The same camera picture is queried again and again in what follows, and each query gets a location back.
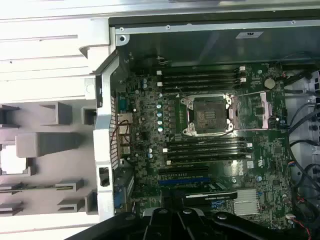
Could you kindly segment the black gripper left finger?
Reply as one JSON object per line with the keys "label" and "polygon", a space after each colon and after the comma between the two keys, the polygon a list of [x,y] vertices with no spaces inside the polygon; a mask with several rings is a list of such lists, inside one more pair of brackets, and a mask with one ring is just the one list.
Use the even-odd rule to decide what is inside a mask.
{"label": "black gripper left finger", "polygon": [[169,191],[161,207],[146,209],[144,216],[126,212],[117,214],[76,233],[69,240],[189,240],[178,216],[184,208],[185,194]]}

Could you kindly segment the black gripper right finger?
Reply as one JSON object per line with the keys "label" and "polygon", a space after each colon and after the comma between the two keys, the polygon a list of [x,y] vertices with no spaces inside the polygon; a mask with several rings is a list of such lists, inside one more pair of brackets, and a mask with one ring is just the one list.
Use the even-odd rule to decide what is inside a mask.
{"label": "black gripper right finger", "polygon": [[179,240],[307,240],[301,229],[274,230],[229,212],[207,218],[185,206],[186,194],[178,191]]}

